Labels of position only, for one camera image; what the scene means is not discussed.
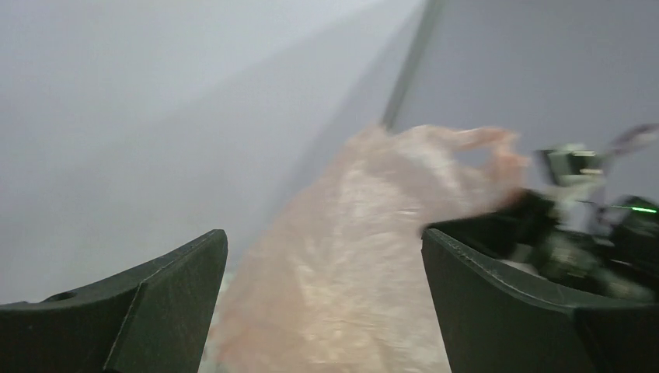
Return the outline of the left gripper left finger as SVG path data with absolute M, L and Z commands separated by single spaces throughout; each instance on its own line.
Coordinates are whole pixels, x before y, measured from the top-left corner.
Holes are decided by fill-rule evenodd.
M 209 231 L 81 288 L 1 307 L 3 372 L 195 372 L 228 257 Z

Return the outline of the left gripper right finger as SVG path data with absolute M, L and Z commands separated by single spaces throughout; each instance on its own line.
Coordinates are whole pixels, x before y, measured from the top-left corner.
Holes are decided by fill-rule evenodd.
M 421 252 L 453 372 L 658 370 L 657 305 L 554 284 L 437 229 Z

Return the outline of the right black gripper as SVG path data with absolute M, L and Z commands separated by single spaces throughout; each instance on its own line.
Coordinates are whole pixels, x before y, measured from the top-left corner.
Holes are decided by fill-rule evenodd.
M 557 204 L 522 193 L 511 204 L 426 226 L 493 258 L 523 263 L 546 280 L 632 302 L 654 300 L 654 202 L 623 196 L 594 206 L 584 232 L 562 226 Z

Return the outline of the pink plastic trash bag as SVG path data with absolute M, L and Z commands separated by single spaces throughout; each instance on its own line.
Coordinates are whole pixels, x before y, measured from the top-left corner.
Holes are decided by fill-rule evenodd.
M 449 371 L 421 232 L 515 199 L 515 139 L 434 125 L 352 137 L 242 258 L 200 371 Z

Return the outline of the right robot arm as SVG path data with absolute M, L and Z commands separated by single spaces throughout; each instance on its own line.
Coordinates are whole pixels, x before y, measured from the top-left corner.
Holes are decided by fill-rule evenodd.
M 524 190 L 510 206 L 430 225 L 495 260 L 522 264 L 579 291 L 633 302 L 658 300 L 658 206 L 638 196 L 597 207 L 587 231 L 563 227 L 556 202 Z

